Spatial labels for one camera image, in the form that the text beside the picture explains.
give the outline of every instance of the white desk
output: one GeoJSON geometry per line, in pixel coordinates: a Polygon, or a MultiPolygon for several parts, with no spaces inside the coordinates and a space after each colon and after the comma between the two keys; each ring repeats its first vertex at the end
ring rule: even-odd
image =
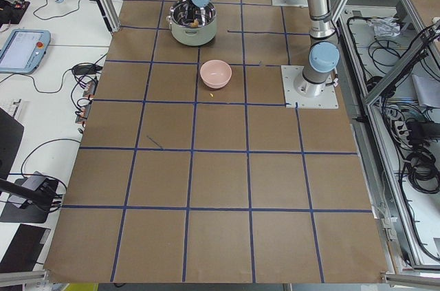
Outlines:
{"type": "MultiPolygon", "coordinates": [[[[20,24],[11,25],[10,29],[0,34],[0,45],[3,45],[11,30],[23,28],[26,30],[48,30],[51,32],[51,45],[68,46],[94,46],[108,47],[111,42],[111,34],[107,30],[101,17],[96,2],[81,0],[80,9],[77,12],[65,17],[42,21],[32,13],[45,3],[45,0],[26,0],[30,6],[23,16],[20,24]]],[[[121,0],[113,0],[116,12],[119,14],[122,7],[121,0]]],[[[48,18],[56,15],[66,14],[78,7],[78,0],[64,0],[63,3],[56,3],[48,0],[48,5],[39,10],[40,17],[48,18]]]]}
{"type": "MultiPolygon", "coordinates": [[[[0,33],[0,46],[5,43],[15,28],[40,29],[51,32],[52,41],[47,49],[47,54],[41,61],[39,68],[32,74],[36,86],[40,90],[54,91],[58,89],[66,69],[78,63],[94,63],[107,53],[111,35],[102,20],[96,3],[82,0],[79,11],[66,17],[42,21],[37,19],[32,12],[43,5],[45,0],[27,1],[31,1],[31,5],[20,24],[11,25],[9,30],[0,33]]],[[[48,6],[38,13],[39,16],[50,17],[64,14],[75,9],[78,0],[65,0],[60,4],[52,0],[48,2],[48,6]]],[[[119,13],[122,1],[113,0],[113,2],[119,13]]],[[[103,63],[104,60],[100,61],[99,65],[103,65],[103,63]]],[[[0,74],[0,80],[6,76],[8,75],[0,74]]],[[[35,91],[32,80],[22,76],[13,76],[0,84],[0,99],[21,98],[27,101],[19,117],[20,123],[25,127],[25,132],[11,174],[20,173],[20,167],[25,157],[41,143],[57,138],[81,139],[81,134],[78,132],[79,126],[75,123],[75,107],[70,99],[75,84],[71,73],[66,75],[63,88],[57,94],[39,94],[35,91]]],[[[82,97],[82,93],[83,90],[77,87],[74,98],[82,97]]],[[[50,143],[32,155],[27,161],[24,171],[25,173],[40,171],[68,184],[77,151],[78,143],[75,142],[50,143]]],[[[20,176],[10,175],[8,179],[14,181],[17,178],[20,176]]],[[[59,186],[58,193],[63,192],[63,187],[59,186]]],[[[6,193],[0,195],[0,200],[7,198],[6,193]]],[[[4,204],[0,203],[0,212],[3,207],[4,204]]],[[[49,239],[38,258],[39,262],[45,261],[57,220],[58,212],[50,214],[44,224],[36,224],[36,226],[51,229],[49,239]]],[[[19,224],[0,224],[0,259],[3,258],[18,227],[19,224]]],[[[40,269],[42,269],[41,266],[35,266],[35,270],[40,269]]]]}
{"type": "MultiPolygon", "coordinates": [[[[105,47],[49,47],[40,67],[34,72],[36,84],[40,89],[49,91],[59,88],[61,76],[66,69],[77,63],[95,62],[107,52],[105,47]]],[[[75,107],[70,100],[70,93],[76,84],[72,74],[65,77],[64,85],[57,94],[38,94],[34,90],[32,80],[23,76],[13,76],[7,80],[8,85],[0,85],[0,99],[22,98],[27,101],[24,110],[21,112],[19,121],[25,127],[23,139],[16,156],[11,173],[20,173],[20,166],[31,150],[39,144],[57,138],[72,138],[80,140],[79,126],[75,124],[75,107]]],[[[74,98],[79,99],[83,90],[77,87],[74,98]]],[[[71,141],[60,141],[50,143],[41,147],[28,160],[25,165],[25,173],[39,171],[59,178],[68,184],[73,169],[78,143],[71,141]]],[[[8,179],[13,181],[20,178],[19,175],[11,175],[8,179]]],[[[63,186],[58,187],[58,193],[64,193],[63,186]]],[[[8,194],[0,195],[0,200],[6,200],[8,194]]],[[[4,203],[0,203],[0,212],[4,203]]],[[[36,224],[51,229],[50,239],[58,219],[58,213],[49,215],[46,223],[36,224]]],[[[0,224],[0,258],[5,254],[6,249],[14,237],[19,224],[0,224]]],[[[49,242],[43,248],[40,262],[44,262],[49,242]]]]}

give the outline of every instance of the keyboard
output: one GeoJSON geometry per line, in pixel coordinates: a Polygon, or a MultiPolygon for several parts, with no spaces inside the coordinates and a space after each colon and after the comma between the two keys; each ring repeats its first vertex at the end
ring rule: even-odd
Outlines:
{"type": "Polygon", "coordinates": [[[23,108],[23,101],[20,98],[0,99],[0,108],[17,120],[23,108]]]}

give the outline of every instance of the pink bowl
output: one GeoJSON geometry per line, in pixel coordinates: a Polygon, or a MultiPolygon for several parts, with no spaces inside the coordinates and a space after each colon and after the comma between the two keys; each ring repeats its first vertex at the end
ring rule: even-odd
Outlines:
{"type": "Polygon", "coordinates": [[[228,84],[232,76],[232,70],[226,62],[214,59],[200,67],[200,76],[205,85],[218,89],[228,84]]]}

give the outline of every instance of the metal cooking pot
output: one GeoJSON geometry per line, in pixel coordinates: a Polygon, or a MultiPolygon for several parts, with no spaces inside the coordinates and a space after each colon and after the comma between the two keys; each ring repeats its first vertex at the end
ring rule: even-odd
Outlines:
{"type": "Polygon", "coordinates": [[[170,8],[166,17],[174,38],[184,45],[204,45],[217,33],[217,12],[209,3],[197,8],[195,14],[188,17],[188,3],[180,0],[170,8]]]}

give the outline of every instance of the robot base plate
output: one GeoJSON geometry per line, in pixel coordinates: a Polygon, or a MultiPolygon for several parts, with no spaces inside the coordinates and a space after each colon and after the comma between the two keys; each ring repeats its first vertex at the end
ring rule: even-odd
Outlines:
{"type": "Polygon", "coordinates": [[[272,0],[273,6],[307,8],[307,0],[272,0]]]}
{"type": "Polygon", "coordinates": [[[338,99],[333,86],[325,87],[323,93],[315,98],[304,97],[295,90],[294,80],[303,71],[303,68],[298,65],[281,66],[286,107],[295,108],[298,105],[299,109],[337,109],[339,107],[338,99]]]}

